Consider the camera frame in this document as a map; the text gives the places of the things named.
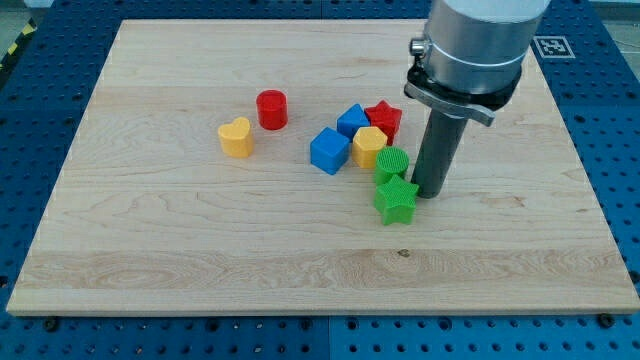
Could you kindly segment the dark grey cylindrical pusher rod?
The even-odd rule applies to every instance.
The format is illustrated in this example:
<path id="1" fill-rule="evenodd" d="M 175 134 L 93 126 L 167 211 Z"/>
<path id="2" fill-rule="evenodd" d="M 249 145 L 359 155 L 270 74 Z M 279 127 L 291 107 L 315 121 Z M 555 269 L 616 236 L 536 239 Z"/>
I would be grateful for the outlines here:
<path id="1" fill-rule="evenodd" d="M 411 177 L 419 197 L 430 199 L 441 192 L 466 124 L 466 118 L 431 111 Z"/>

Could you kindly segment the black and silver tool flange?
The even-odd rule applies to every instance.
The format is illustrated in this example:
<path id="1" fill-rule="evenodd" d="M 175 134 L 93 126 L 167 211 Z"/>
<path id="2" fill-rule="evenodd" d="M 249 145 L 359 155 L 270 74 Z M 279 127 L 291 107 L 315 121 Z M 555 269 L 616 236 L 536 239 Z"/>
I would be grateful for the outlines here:
<path id="1" fill-rule="evenodd" d="M 439 112 L 475 120 L 489 127 L 496 115 L 511 99 L 521 78 L 519 69 L 515 78 L 504 88 L 486 94 L 458 92 L 434 82 L 427 73 L 414 64 L 407 72 L 404 93 L 407 97 Z"/>

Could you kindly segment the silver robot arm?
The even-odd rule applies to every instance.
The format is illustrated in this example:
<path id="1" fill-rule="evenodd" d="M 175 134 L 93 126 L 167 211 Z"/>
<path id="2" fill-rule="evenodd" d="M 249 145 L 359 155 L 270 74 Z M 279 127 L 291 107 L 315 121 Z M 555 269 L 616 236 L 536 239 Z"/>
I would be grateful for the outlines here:
<path id="1" fill-rule="evenodd" d="M 430 109 L 411 181 L 418 195 L 442 189 L 466 124 L 492 125 L 512 97 L 549 0 L 435 0 L 404 93 Z"/>

